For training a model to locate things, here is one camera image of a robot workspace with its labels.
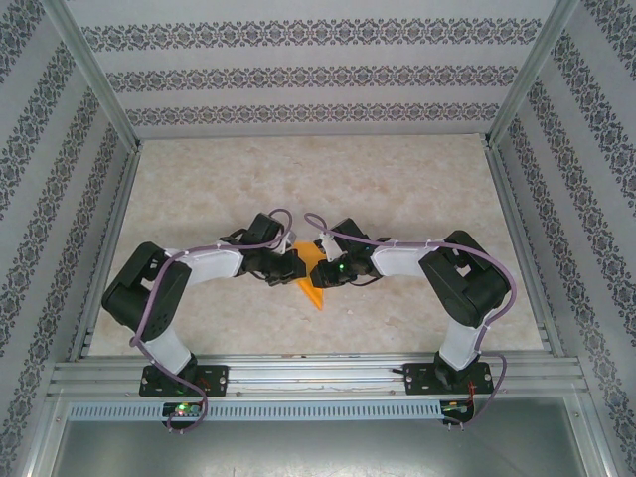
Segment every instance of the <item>black plastic bracket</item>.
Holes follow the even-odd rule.
[[[195,386],[205,391],[209,398],[223,398],[228,390],[228,374],[230,368],[222,365],[199,365],[194,378]],[[143,398],[187,398],[197,397],[190,388],[184,388],[172,381],[154,366],[146,366],[141,375],[139,395]]]
[[[430,395],[468,395],[468,385],[472,382],[475,395],[489,395],[493,391],[493,377],[488,363],[475,363],[470,373],[448,389],[437,378],[433,363],[406,363],[401,374],[404,376],[404,388],[408,396]]]

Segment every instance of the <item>purple cable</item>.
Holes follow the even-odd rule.
[[[501,375],[499,376],[499,380],[497,381],[497,384],[495,385],[495,387],[493,388],[493,391],[491,392],[490,396],[488,397],[488,400],[486,400],[486,402],[484,403],[484,406],[481,408],[481,410],[479,411],[479,413],[474,416],[467,424],[462,424],[462,429],[465,427],[468,427],[468,425],[472,422],[475,421],[476,417],[483,414],[484,410],[486,410],[486,408],[488,408],[488,406],[490,405],[490,403],[492,402],[492,400],[495,398],[495,395],[497,394],[497,391],[499,390],[499,387],[501,386],[501,383],[504,381],[504,378],[506,377],[506,370],[508,369],[508,362],[506,361],[506,357],[504,357],[504,355],[500,354],[500,353],[482,353],[480,348],[481,348],[481,343],[484,340],[484,336],[486,335],[486,332],[488,331],[488,328],[490,327],[490,325],[495,321],[498,320],[499,318],[501,318],[502,316],[504,316],[508,310],[510,310],[513,305],[515,304],[515,301],[517,300],[517,284],[515,283],[515,279],[513,278],[513,275],[510,273],[510,271],[508,270],[508,268],[506,268],[504,266],[503,263],[501,263],[499,260],[497,260],[496,258],[493,258],[492,256],[490,256],[488,253],[484,253],[483,251],[480,250],[476,250],[475,248],[471,248],[469,246],[466,245],[460,245],[458,243],[448,243],[445,241],[398,241],[398,240],[393,240],[393,241],[376,241],[376,240],[367,240],[365,238],[358,238],[358,237],[353,237],[353,236],[348,236],[346,234],[340,234],[339,232],[334,232],[334,231],[330,231],[327,227],[327,223],[325,222],[325,220],[320,217],[317,214],[313,214],[311,212],[305,214],[305,221],[307,221],[307,223],[309,223],[311,226],[315,227],[316,229],[318,229],[319,231],[321,231],[324,234],[328,234],[330,236],[333,237],[338,237],[340,239],[345,239],[345,240],[351,240],[351,241],[357,241],[359,243],[366,243],[367,245],[373,245],[373,246],[439,246],[439,247],[443,247],[443,248],[451,248],[451,249],[455,249],[455,250],[459,250],[459,251],[465,251],[467,253],[470,253],[472,255],[478,256],[480,258],[483,258],[484,260],[492,263],[494,266],[497,267],[497,269],[499,271],[502,272],[502,274],[506,277],[506,279],[508,280],[508,283],[510,283],[510,299],[508,300],[508,302],[506,303],[506,306],[504,306],[501,310],[499,310],[497,313],[495,313],[493,316],[491,316],[490,318],[488,318],[487,320],[484,321],[484,325],[481,329],[481,331],[479,332],[479,335],[477,336],[477,340],[475,341],[475,351],[483,356],[497,356],[501,359],[502,361],[502,370],[501,370]]]
[[[161,371],[168,378],[190,388],[191,390],[195,391],[202,397],[203,409],[201,411],[201,415],[195,422],[193,422],[191,425],[189,425],[185,429],[179,429],[180,434],[185,434],[187,432],[190,432],[191,430],[194,430],[197,426],[199,426],[199,424],[201,424],[201,422],[203,422],[203,420],[206,418],[206,415],[208,414],[209,402],[208,402],[208,397],[206,396],[206,393],[201,388],[199,388],[196,385],[193,385],[192,383],[182,378],[179,378],[176,374],[172,373],[170,370],[168,370],[163,365],[158,363],[154,359],[154,357],[150,354],[150,352],[146,349],[146,347],[143,346],[143,342],[141,341],[141,335],[143,335],[143,332],[146,328],[146,324],[148,323],[148,318],[150,317],[152,306],[154,305],[155,299],[157,297],[157,291],[159,290],[159,285],[161,284],[161,280],[163,280],[163,277],[166,274],[166,270],[172,263],[174,263],[176,260],[178,260],[182,256],[190,254],[190,253],[199,253],[202,251],[210,251],[210,250],[255,250],[258,248],[266,248],[272,245],[273,243],[280,244],[281,241],[284,240],[287,233],[291,230],[291,226],[293,224],[293,218],[291,216],[291,213],[286,209],[274,209],[273,211],[269,213],[269,215],[272,216],[273,214],[278,214],[278,213],[285,214],[287,216],[287,219],[289,219],[287,226],[282,231],[280,238],[274,238],[270,241],[266,241],[264,243],[257,243],[254,245],[214,244],[214,245],[195,246],[193,248],[189,248],[187,250],[183,250],[172,255],[161,266],[159,273],[157,273],[157,277],[155,278],[154,285],[152,287],[152,290],[150,290],[150,295],[148,296],[148,302],[146,303],[146,307],[144,308],[143,314],[141,315],[141,321],[139,322],[139,326],[137,327],[137,331],[135,335],[130,339],[129,344],[130,344],[130,347],[132,348],[134,347],[139,348],[139,351],[141,352],[141,354],[145,356],[146,358],[148,358],[148,360],[150,360],[150,363],[154,365],[155,368]],[[168,417],[168,422],[166,423],[169,432],[172,432],[174,430],[174,428],[171,426],[171,422],[174,416],[175,416],[174,413],[170,414],[170,417]]]

